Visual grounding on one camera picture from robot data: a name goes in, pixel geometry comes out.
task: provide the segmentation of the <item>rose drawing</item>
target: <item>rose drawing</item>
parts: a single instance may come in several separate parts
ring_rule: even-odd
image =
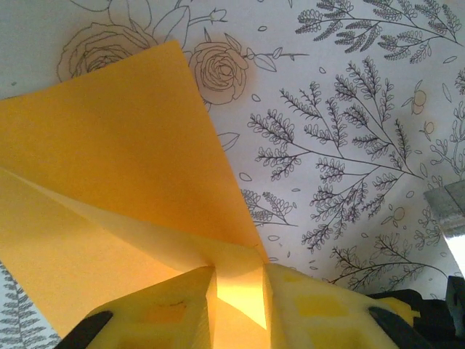
[[[203,42],[190,58],[190,69],[208,103],[221,105],[237,100],[246,86],[248,63],[240,55],[240,46],[234,46],[229,42]]]
[[[156,40],[135,22],[132,28],[92,23],[63,48],[58,77],[65,81],[84,75],[156,44]]]

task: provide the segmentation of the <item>patterned paper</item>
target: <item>patterned paper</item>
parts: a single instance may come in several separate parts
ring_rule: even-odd
[[[1,98],[176,39],[272,262],[427,298],[460,275],[422,194],[465,173],[461,1],[40,2],[2,4]],[[0,348],[53,348],[1,273]]]

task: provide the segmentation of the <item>yellow paper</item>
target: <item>yellow paper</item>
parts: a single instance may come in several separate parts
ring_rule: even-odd
[[[2,208],[20,203],[1,221],[0,258],[60,334],[202,265],[217,268],[221,299],[264,324],[266,254],[175,42],[0,113]]]

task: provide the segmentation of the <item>yellow foam block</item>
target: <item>yellow foam block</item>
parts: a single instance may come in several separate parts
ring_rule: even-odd
[[[209,349],[217,300],[213,267],[202,267],[95,309],[113,317],[88,349]]]
[[[277,264],[264,267],[272,349],[395,349],[368,313],[384,303]]]

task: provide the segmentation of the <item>metal piece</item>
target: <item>metal piece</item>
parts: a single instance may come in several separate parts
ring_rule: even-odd
[[[460,271],[465,274],[465,180],[424,195]]]

